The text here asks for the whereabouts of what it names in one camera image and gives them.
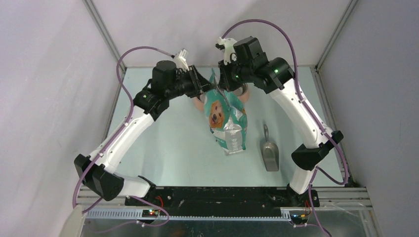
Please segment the green pet food bag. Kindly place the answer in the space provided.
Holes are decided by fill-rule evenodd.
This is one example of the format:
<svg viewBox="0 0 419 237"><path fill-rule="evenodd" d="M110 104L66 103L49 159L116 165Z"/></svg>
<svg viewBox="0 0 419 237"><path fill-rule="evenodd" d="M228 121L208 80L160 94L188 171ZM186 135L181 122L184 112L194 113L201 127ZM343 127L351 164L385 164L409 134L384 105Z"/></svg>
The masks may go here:
<svg viewBox="0 0 419 237"><path fill-rule="evenodd" d="M203 96L203 110L209 130L226 155L246 150L248 117L244 104L233 92L218 87L219 78L214 70L216 87Z"/></svg>

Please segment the metal food scoop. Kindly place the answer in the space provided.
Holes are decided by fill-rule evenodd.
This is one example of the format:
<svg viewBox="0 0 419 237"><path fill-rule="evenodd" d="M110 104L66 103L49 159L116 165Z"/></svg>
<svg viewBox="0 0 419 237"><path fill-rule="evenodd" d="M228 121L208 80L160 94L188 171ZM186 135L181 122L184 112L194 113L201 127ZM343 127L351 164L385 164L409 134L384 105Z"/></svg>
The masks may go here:
<svg viewBox="0 0 419 237"><path fill-rule="evenodd" d="M264 142L260 145L261 156L267 172L279 171L279 148L276 143L270 141L267 124L263 124Z"/></svg>

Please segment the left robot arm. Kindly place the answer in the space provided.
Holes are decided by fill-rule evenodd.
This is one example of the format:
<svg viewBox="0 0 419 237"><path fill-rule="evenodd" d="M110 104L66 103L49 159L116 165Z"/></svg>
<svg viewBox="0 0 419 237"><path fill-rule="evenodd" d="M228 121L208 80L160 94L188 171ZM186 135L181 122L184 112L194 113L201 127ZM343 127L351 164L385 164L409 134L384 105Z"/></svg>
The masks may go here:
<svg viewBox="0 0 419 237"><path fill-rule="evenodd" d="M116 173L123 156L134 141L169 107L171 99L186 95L198 97L214 89L194 65L187 70L173 61L159 61L151 78L134 98L119 127L88 156L79 154L74 165L81 183L105 201L116 197L136 196L143 205L152 205L156 192L142 177L123 177Z"/></svg>

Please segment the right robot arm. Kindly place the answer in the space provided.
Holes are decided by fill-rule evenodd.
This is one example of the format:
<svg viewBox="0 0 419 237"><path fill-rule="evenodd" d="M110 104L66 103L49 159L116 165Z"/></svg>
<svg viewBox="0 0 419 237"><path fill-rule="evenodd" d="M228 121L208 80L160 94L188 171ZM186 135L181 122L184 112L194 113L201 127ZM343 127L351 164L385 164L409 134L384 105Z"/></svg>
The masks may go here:
<svg viewBox="0 0 419 237"><path fill-rule="evenodd" d="M288 62L280 57L268 60L257 38L218 38L215 46L223 51L223 60L218 63L220 87L234 91L252 83L282 107L302 136L302 145L292 153L296 168L287 193L291 205L301 206L307 200L315 168L343 139L343 134L319 118L302 89L295 87L296 75Z"/></svg>

